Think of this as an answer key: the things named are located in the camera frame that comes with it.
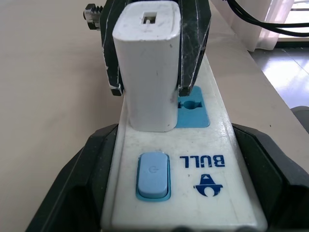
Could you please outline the white power strip blue sockets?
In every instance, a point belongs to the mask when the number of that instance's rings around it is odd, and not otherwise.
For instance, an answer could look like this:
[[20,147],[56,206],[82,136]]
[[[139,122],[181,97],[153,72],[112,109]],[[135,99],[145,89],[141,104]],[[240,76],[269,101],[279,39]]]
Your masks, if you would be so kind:
[[[196,86],[210,120],[205,128],[140,132],[123,105],[101,215],[102,232],[265,232],[268,224],[255,193],[207,58]],[[138,159],[163,152],[170,160],[171,197],[136,195]]]

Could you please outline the white sheer curtain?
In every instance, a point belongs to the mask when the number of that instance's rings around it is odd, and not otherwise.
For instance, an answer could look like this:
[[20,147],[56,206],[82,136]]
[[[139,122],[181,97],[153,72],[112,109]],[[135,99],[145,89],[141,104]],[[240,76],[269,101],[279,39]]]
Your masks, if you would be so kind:
[[[285,23],[295,0],[271,0],[264,21],[268,23]],[[255,49],[273,50],[279,34],[267,29],[261,29]]]

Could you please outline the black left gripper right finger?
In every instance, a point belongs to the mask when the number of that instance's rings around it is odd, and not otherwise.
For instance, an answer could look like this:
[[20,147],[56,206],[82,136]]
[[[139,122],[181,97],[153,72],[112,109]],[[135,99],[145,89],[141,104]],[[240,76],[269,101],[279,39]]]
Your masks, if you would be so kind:
[[232,127],[266,216],[267,232],[309,232],[309,174],[267,134],[238,124]]

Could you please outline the dark rounded shape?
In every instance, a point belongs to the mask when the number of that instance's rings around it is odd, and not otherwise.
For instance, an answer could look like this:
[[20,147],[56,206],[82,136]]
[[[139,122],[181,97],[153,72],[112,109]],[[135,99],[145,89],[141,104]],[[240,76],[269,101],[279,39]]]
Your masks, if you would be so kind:
[[291,111],[304,128],[309,128],[309,106],[297,106]]

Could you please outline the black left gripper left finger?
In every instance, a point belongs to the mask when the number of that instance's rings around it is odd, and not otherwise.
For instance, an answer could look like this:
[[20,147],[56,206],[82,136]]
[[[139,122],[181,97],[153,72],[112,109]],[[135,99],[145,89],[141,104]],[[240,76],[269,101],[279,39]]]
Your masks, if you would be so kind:
[[95,131],[62,168],[25,232],[100,232],[118,125]]

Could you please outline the white charger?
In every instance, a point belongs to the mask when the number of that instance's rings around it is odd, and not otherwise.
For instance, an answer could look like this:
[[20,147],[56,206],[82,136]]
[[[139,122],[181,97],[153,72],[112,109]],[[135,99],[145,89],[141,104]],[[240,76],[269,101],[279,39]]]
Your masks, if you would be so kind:
[[165,132],[178,117],[179,6],[171,0],[127,5],[112,32],[128,117],[138,131]]

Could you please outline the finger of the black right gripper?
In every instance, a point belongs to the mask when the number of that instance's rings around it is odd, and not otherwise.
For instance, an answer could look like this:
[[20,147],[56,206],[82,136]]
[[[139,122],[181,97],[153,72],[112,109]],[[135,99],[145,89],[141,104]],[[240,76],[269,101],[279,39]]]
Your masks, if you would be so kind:
[[211,24],[209,0],[177,0],[181,13],[179,96],[189,96],[205,54]]
[[114,96],[122,96],[124,85],[120,73],[112,32],[128,4],[127,0],[106,0],[100,16],[100,33],[108,83]]

